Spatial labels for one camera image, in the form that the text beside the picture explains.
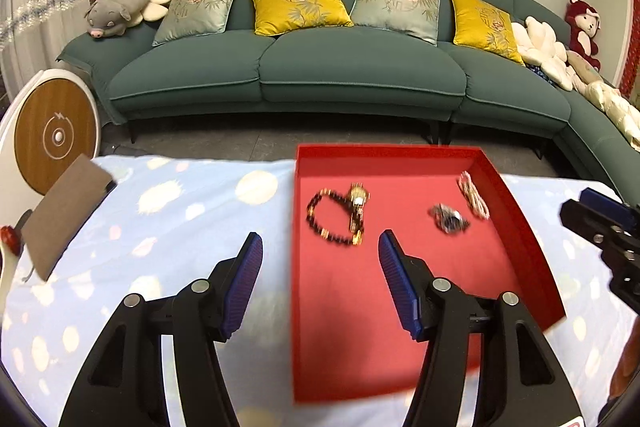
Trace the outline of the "green sectional sofa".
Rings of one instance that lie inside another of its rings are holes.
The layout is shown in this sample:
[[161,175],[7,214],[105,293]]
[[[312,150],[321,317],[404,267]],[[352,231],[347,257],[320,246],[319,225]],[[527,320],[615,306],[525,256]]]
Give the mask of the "green sectional sofa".
[[[352,5],[355,0],[342,0]],[[483,0],[514,20],[567,23],[534,0]],[[61,60],[89,75],[115,124],[204,114],[328,112],[470,124],[552,141],[575,171],[639,200],[639,155],[583,96],[551,86],[506,58],[454,43],[454,8],[439,5],[435,43],[366,26],[254,31],[252,0],[233,0],[227,28],[155,44],[143,23],[120,37],[82,35]]]

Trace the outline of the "yellow embroidered cushion right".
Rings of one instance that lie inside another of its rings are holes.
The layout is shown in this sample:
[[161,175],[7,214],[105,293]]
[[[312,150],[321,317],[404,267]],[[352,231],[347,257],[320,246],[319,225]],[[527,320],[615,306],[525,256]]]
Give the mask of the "yellow embroidered cushion right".
[[524,64],[507,12],[483,0],[451,0],[454,44],[497,54]]

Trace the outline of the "red monkey plush toy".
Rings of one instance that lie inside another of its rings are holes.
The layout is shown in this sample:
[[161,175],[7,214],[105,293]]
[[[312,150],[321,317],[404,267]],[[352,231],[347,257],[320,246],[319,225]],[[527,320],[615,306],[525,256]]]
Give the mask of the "red monkey plush toy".
[[601,28],[600,14],[584,0],[568,0],[565,21],[570,25],[570,49],[599,72],[599,48],[594,37]]

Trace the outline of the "yellow embroidered cushion left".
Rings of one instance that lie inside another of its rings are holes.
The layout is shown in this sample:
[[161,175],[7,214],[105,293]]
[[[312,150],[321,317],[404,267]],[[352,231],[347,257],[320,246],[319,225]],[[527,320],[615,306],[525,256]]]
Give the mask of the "yellow embroidered cushion left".
[[342,0],[252,0],[254,33],[277,37],[316,27],[352,27]]

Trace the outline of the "white wood round appliance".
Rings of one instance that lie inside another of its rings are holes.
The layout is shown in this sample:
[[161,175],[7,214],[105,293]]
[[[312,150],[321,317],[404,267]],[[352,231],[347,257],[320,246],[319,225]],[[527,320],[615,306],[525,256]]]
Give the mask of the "white wood round appliance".
[[96,157],[101,124],[84,80],[66,69],[37,72],[1,121],[1,223],[16,225],[79,155]]

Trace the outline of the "gold wrist watch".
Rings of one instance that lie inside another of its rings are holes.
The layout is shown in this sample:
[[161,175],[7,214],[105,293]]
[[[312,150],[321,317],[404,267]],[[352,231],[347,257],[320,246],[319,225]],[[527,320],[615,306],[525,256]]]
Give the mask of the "gold wrist watch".
[[363,208],[370,198],[370,193],[361,183],[353,183],[349,187],[347,200],[349,203],[349,230],[352,233],[352,245],[359,246],[363,236]]

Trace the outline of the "grey embroidered cushion left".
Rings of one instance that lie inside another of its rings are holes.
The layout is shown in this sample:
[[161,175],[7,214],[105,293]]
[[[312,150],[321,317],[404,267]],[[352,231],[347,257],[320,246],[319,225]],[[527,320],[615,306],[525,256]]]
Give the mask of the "grey embroidered cushion left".
[[152,46],[184,37],[221,34],[226,30],[233,0],[171,0]]

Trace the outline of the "yellow embroidered cushion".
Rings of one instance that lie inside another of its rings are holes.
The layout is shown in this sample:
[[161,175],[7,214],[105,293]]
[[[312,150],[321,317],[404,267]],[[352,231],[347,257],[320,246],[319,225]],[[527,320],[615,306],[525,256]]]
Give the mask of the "yellow embroidered cushion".
[[342,0],[252,0],[254,33],[277,37],[316,27],[352,27]]
[[497,54],[524,64],[507,12],[483,0],[451,0],[454,44]]

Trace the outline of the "cream satin blanket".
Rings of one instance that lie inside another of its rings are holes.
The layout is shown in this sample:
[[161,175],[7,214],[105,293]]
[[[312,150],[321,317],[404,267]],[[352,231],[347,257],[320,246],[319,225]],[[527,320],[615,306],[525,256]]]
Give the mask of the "cream satin blanket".
[[636,151],[640,150],[639,111],[632,106],[620,91],[612,88],[604,81],[589,83],[585,90],[585,97],[597,109],[608,116],[618,131],[624,136],[629,145]]

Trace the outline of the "beige small cushion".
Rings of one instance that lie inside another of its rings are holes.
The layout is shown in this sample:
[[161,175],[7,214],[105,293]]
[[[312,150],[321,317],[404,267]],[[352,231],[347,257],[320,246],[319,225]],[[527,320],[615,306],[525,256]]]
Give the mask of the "beige small cushion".
[[573,69],[573,74],[570,75],[570,79],[574,84],[574,88],[580,94],[583,94],[586,88],[591,83],[603,80],[603,78],[593,68],[593,66],[589,62],[587,62],[580,54],[571,50],[567,50],[566,55],[568,66]]

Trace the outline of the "white flower shaped cushion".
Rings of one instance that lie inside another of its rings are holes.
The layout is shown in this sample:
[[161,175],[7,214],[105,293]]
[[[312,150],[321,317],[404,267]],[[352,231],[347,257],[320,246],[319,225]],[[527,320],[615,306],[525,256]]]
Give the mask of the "white flower shaped cushion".
[[527,66],[541,69],[553,83],[565,91],[574,89],[575,71],[568,64],[567,50],[556,38],[554,29],[547,22],[528,16],[525,25],[512,23],[518,53]]

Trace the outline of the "grey embroidered cushion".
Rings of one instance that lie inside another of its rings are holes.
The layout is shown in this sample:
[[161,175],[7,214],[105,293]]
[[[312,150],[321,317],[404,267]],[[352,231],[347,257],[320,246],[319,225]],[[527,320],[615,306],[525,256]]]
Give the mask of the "grey embroidered cushion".
[[233,0],[171,0],[152,46],[184,37],[221,34],[226,30]]
[[374,27],[437,43],[442,0],[355,0],[349,13],[357,26]]

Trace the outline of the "grey pig plush toy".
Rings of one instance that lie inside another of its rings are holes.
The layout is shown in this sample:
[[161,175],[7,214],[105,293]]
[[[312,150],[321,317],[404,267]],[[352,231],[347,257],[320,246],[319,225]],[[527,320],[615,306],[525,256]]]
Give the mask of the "grey pig plush toy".
[[96,0],[85,15],[88,34],[93,39],[122,36],[142,21],[142,11],[150,0]]

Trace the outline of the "blue patterned table cloth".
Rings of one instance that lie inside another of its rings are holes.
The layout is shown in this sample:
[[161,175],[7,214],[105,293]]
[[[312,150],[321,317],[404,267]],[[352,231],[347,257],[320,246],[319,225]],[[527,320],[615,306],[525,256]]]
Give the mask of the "blue patterned table cloth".
[[[108,156],[114,192],[70,243],[50,279],[18,262],[1,332],[10,381],[43,424],[56,425],[82,362],[120,299],[175,295],[238,251],[250,232],[265,257],[239,332],[218,349],[247,426],[397,426],[408,391],[333,404],[293,401],[290,282],[294,165]],[[597,251],[559,220],[582,182],[507,176],[550,265],[566,311],[548,338],[594,425],[631,332]]]

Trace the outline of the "silver wrist watch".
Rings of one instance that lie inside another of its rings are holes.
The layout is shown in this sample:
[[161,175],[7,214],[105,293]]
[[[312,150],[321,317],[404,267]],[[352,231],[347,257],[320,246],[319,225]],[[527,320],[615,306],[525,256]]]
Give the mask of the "silver wrist watch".
[[434,219],[436,227],[448,235],[465,232],[471,225],[458,210],[447,205],[434,205],[428,210],[428,214]]

